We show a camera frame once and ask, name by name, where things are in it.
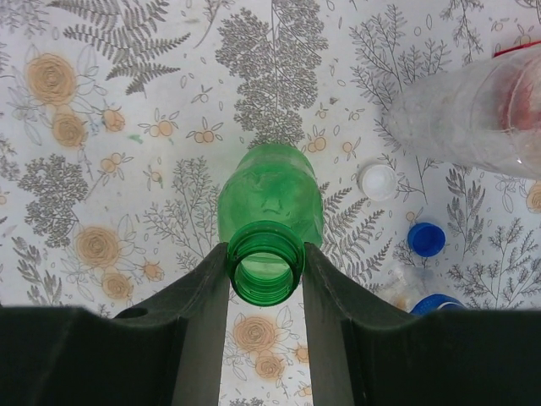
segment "green stain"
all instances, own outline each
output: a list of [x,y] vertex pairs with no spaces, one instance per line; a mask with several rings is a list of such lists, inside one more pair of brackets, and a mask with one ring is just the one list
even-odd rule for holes
[[131,140],[137,141],[140,144],[143,144],[143,140],[141,139],[141,136],[139,134],[129,135],[128,138],[130,138]]

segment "bottle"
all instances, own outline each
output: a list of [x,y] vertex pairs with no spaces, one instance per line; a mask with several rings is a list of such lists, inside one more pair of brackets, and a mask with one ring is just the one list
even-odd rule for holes
[[387,303],[413,315],[433,310],[465,309],[434,271],[399,265],[393,269],[393,280],[377,293]]
[[471,63],[408,86],[391,134],[419,155],[541,178],[541,46]]
[[323,203],[314,169],[288,145],[253,148],[218,199],[218,233],[238,296],[272,306],[291,296],[304,269],[304,245],[320,247]]

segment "bottle cap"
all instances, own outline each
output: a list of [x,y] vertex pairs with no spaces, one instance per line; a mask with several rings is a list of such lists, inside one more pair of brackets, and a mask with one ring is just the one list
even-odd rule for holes
[[445,246],[445,233],[429,222],[421,222],[407,234],[407,243],[419,256],[434,256]]
[[397,178],[392,167],[368,165],[357,178],[357,185],[368,198],[375,201],[390,199],[396,193]]

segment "bottle rim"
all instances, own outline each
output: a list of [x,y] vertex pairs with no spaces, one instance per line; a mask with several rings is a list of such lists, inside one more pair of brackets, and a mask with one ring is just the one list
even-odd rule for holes
[[[257,254],[273,255],[285,262],[287,269],[275,276],[255,274],[243,266],[243,260]],[[278,305],[300,283],[305,256],[303,241],[288,226],[251,222],[240,228],[227,246],[227,274],[242,300],[256,306]]]

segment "bottle mouth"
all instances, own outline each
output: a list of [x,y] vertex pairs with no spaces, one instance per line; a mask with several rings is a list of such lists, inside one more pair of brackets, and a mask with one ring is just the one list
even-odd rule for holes
[[278,305],[297,288],[304,270],[303,241],[279,222],[251,222],[227,248],[227,274],[237,295],[256,306]]

